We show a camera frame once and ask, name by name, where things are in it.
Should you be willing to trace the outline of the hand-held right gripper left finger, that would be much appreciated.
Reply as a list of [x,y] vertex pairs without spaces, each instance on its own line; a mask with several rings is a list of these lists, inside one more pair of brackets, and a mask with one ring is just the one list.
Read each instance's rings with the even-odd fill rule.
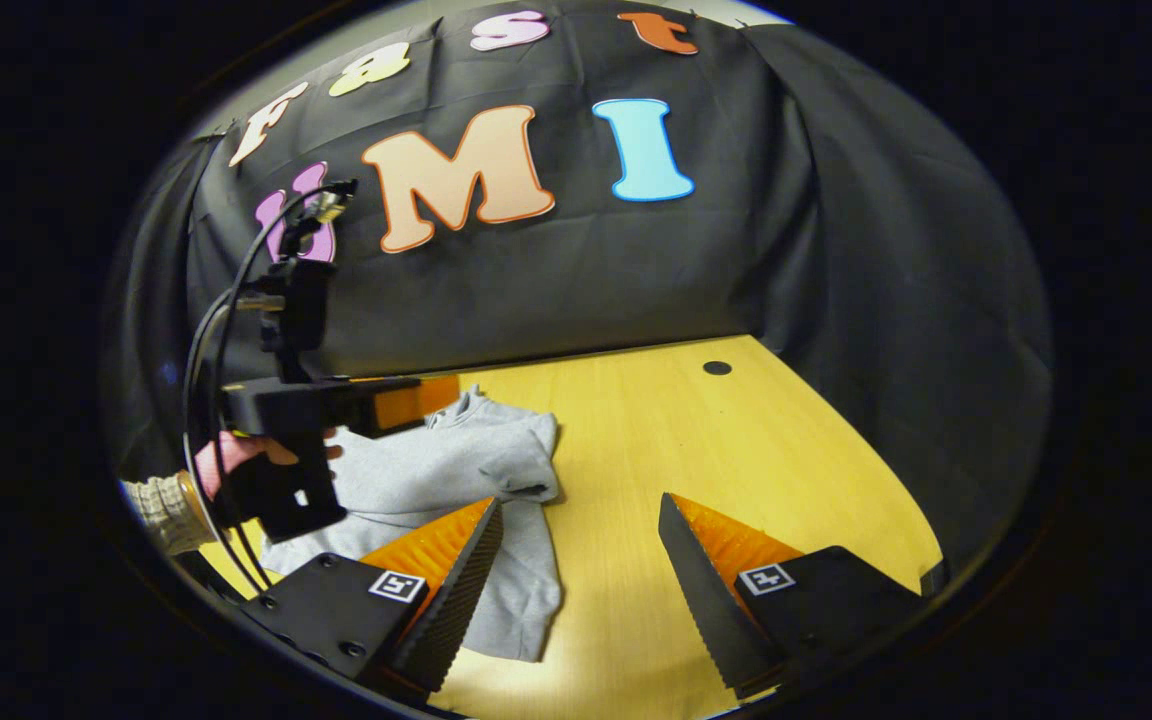
[[242,602],[241,616],[349,682],[429,698],[467,637],[502,538],[500,501],[482,498],[361,560],[323,552]]

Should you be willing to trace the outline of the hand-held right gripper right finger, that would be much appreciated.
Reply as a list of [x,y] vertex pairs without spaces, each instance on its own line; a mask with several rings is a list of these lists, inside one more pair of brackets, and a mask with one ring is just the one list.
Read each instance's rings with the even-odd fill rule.
[[675,492],[660,497],[658,536],[710,661],[740,702],[840,682],[948,584],[942,559],[901,578],[852,544],[783,541]]

